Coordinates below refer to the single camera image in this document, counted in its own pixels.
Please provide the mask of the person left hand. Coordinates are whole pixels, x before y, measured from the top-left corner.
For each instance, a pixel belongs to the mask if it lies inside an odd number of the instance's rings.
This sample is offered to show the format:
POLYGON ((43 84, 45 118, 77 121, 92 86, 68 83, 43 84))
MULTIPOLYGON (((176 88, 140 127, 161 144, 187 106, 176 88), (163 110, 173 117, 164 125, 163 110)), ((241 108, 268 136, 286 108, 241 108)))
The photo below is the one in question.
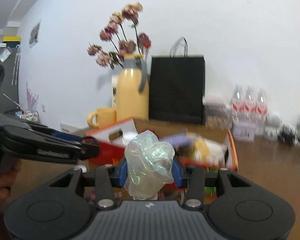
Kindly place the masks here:
POLYGON ((14 184, 20 169, 21 160, 19 159, 7 173, 0 175, 0 204, 6 202, 10 196, 10 187, 14 184))

